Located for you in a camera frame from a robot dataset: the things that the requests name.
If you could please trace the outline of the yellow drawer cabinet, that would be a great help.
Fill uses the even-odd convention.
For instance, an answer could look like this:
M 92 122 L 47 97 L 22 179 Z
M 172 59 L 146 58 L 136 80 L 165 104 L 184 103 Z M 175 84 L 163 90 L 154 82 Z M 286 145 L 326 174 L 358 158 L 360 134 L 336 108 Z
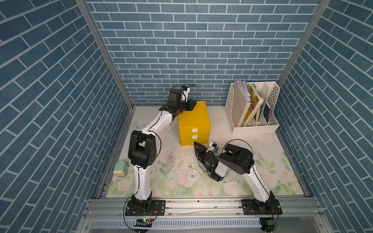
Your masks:
M 185 111 L 178 116 L 178 129 L 182 146 L 194 142 L 207 144 L 210 135 L 210 119 L 206 102 L 197 102 L 192 111 Z

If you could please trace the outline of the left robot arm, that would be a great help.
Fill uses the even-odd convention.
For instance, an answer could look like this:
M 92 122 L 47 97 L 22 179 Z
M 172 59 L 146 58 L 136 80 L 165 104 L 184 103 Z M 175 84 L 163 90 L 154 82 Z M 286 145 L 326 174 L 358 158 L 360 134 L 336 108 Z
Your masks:
M 134 130 L 130 135 L 128 158 L 135 172 L 135 192 L 128 208 L 138 214 L 147 214 L 152 209 L 150 167 L 161 152 L 162 141 L 159 134 L 178 115 L 194 109 L 197 103 L 188 98 L 189 93 L 189 86 L 182 85 L 178 89 L 173 87 L 167 103 L 160 107 L 156 118 L 142 130 Z

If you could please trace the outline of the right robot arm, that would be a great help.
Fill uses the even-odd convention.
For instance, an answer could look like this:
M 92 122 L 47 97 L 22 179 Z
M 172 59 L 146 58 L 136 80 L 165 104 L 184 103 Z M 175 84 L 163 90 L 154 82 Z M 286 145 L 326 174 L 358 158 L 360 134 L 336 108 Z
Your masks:
M 254 164 L 252 147 L 243 148 L 231 144 L 228 141 L 222 152 L 216 156 L 217 144 L 211 142 L 208 147 L 193 142 L 195 155 L 203 171 L 208 176 L 220 182 L 229 171 L 242 175 L 248 186 L 251 188 L 254 198 L 242 200 L 243 212 L 245 215 L 281 215 L 283 214 L 279 200 L 273 192 L 264 185 Z

